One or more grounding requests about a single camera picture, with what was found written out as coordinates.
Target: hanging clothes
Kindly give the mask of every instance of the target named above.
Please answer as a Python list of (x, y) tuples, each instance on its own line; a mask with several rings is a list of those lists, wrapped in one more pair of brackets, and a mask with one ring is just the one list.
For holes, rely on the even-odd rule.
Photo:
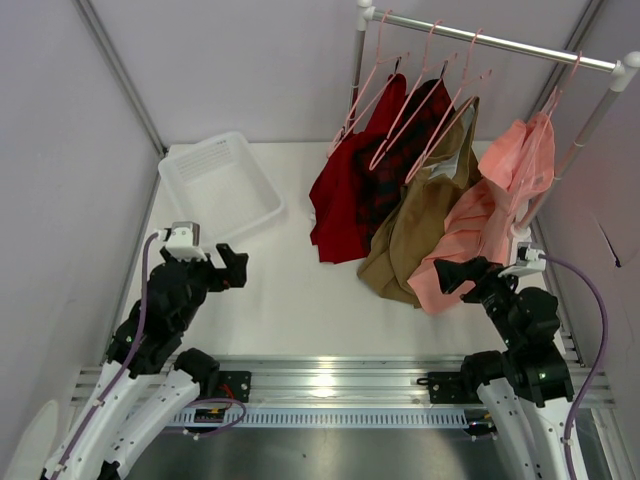
[(444, 234), (444, 220), (458, 199), (480, 180), (471, 149), (478, 98), (448, 129), (434, 153), (408, 186), (402, 201), (385, 219), (371, 242), (371, 253), (358, 277), (378, 295), (420, 306), (407, 280)]
[(484, 256), (492, 262), (508, 261), (508, 234), (516, 213), (551, 186), (554, 157), (553, 126), (542, 112), (527, 124), (517, 120), (491, 144), (478, 167), (484, 178), (456, 203), (445, 220), (445, 235), (409, 278), (427, 313), (455, 305), (473, 287), (466, 282), (454, 294), (442, 294), (433, 265), (436, 258), (466, 262)]
[(321, 262), (341, 263), (367, 255), (355, 222), (356, 201), (362, 190), (354, 175), (354, 156), (377, 149), (402, 108), (407, 88), (404, 75), (396, 75), (382, 93), (364, 131), (349, 134), (329, 157), (316, 179), (309, 198), (315, 208), (316, 225), (311, 243), (318, 246)]
[(364, 189), (362, 201), (358, 205), (357, 222), (366, 231), (362, 241), (367, 253), (380, 225), (400, 203), (401, 187), (405, 184), (405, 178), (415, 159), (422, 153), (451, 105), (451, 98), (444, 82), (438, 82), (438, 79), (429, 80), (418, 87), (411, 96), (402, 114), (402, 121), (397, 125), (397, 131), (407, 123), (432, 90), (429, 99), (373, 171), (369, 170), (373, 158), (371, 152), (356, 154), (357, 170), (363, 177)]
[[(405, 126), (436, 82), (426, 82), (416, 90), (403, 121), (396, 126), (397, 131)], [(405, 92), (406, 78), (396, 75), (365, 130), (340, 144), (311, 189), (309, 197), (316, 209), (311, 242), (318, 246), (321, 262), (341, 263), (369, 254), (375, 231), (400, 201), (400, 187), (408, 169), (450, 104), (446, 88), (440, 82), (406, 125), (397, 147), (390, 149), (378, 168), (370, 172), (369, 163), (400, 112)]]

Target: pink shirt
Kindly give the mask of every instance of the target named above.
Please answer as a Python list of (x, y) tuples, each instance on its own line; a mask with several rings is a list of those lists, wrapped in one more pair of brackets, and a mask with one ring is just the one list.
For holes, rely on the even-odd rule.
[(478, 165), (484, 178), (458, 200), (445, 220), (444, 236), (409, 278), (425, 312), (446, 310), (473, 286), (467, 282), (451, 295), (442, 294), (433, 265), (436, 258), (508, 261), (511, 224), (521, 205), (551, 186), (554, 156), (553, 126), (544, 113), (527, 124), (516, 120), (491, 144)]

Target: clothes rack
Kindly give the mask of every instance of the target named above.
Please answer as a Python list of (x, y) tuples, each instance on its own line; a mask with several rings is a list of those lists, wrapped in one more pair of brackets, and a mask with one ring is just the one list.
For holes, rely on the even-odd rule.
[[(357, 0), (358, 17), (356, 23), (356, 38), (354, 43), (353, 55), (354, 64), (348, 111), (351, 110), (351, 107), (358, 98), (362, 56), (364, 53), (364, 40), (368, 22), (379, 22), (385, 16), (385, 12), (383, 10), (375, 8), (371, 3), (371, 0)], [(626, 89), (635, 74), (640, 69), (640, 51), (635, 51), (627, 54), (622, 61), (617, 60), (614, 62), (607, 62), (604, 60), (598, 60), (588, 57), (578, 58), (578, 55), (574, 52), (553, 50), (549, 48), (538, 47), (535, 45), (514, 42), (503, 38), (492, 37), (489, 35), (476, 35), (475, 32), (447, 27), (441, 24), (438, 24), (434, 28), (433, 23), (415, 20), (412, 18), (403, 17), (401, 15), (388, 14), (385, 18), (385, 23), (423, 32), (430, 32), (433, 29), (433, 33), (436, 35), (455, 38), (457, 40), (464, 40), (466, 42), (471, 42), (475, 38), (475, 43), (478, 45), (485, 45), (487, 47), (507, 50), (531, 57), (552, 60), (557, 63), (573, 65), (578, 62), (578, 65), (580, 67), (609, 73), (611, 75), (609, 88), (604, 93), (602, 99), (600, 100), (600, 102), (598, 102), (598, 105), (595, 107), (595, 109), (585, 122), (584, 126), (580, 130), (580, 133), (578, 133), (576, 139), (572, 143), (567, 153), (564, 155), (562, 160), (560, 160), (560, 162), (556, 164), (556, 172), (553, 185), (545, 193), (535, 198), (529, 206), (529, 209), (524, 217), (517, 224), (513, 225), (512, 233), (515, 238), (525, 238), (529, 236), (529, 225), (533, 221), (533, 218), (538, 213), (538, 211), (540, 211), (540, 209), (542, 208), (542, 205), (549, 196), (553, 186), (562, 178), (564, 173), (575, 161), (582, 148), (588, 143), (591, 135), (600, 124), (600, 121), (604, 118), (609, 108), (611, 108), (611, 105), (613, 105), (620, 93), (622, 93)]]

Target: plaid fabric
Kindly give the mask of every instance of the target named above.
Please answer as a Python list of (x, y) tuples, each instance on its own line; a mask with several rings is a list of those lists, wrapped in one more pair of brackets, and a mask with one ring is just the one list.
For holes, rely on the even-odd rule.
[[(429, 80), (414, 92), (402, 114), (403, 118), (398, 122), (390, 138), (394, 138), (407, 123), (436, 82), (437, 79)], [(360, 192), (358, 192), (356, 223), (363, 242), (362, 246), (367, 252), (371, 250), (371, 240), (376, 231), (400, 202), (400, 187), (404, 185), (409, 170), (427, 146), (450, 105), (451, 99), (444, 82), (441, 82), (373, 171), (369, 171), (369, 163), (380, 142), (373, 142), (356, 152), (354, 168), (360, 184), (358, 185)], [(454, 113), (452, 109), (448, 117), (451, 118)]]

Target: gray wall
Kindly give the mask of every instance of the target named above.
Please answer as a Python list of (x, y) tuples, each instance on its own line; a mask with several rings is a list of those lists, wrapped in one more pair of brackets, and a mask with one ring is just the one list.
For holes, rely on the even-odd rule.
[[(240, 130), (250, 141), (333, 138), (346, 115), (356, 0), (93, 0), (160, 135), (187, 143)], [(380, 0), (382, 9), (427, 21), (561, 48), (585, 0)], [(367, 35), (364, 75), (378, 23)], [(411, 51), (417, 77), (427, 35), (387, 26), (383, 54)], [(466, 43), (436, 37), (433, 63)], [(447, 78), (458, 86), (463, 57)], [(476, 135), (493, 139), (527, 115), (551, 63), (479, 46), (472, 71), (493, 68), (480, 90)], [(389, 70), (380, 71), (382, 86)], [(474, 89), (463, 94), (471, 95)]]
[(0, 477), (103, 353), (157, 158), (69, 0), (0, 3)]
[[(637, 0), (612, 0), (584, 49), (596, 58), (621, 58), (640, 50)], [(606, 75), (579, 72), (554, 117), (558, 152), (608, 84)], [(606, 372), (620, 408), (629, 451), (640, 451), (640, 76), (636, 77), (584, 149), (583, 156), (554, 192), (541, 215), (551, 252), (583, 268), (602, 290), (611, 316)], [(615, 266), (613, 252), (620, 260)], [(597, 307), (572, 275), (560, 272), (578, 343), (593, 360), (600, 342)], [(639, 458), (635, 458), (639, 468)]]

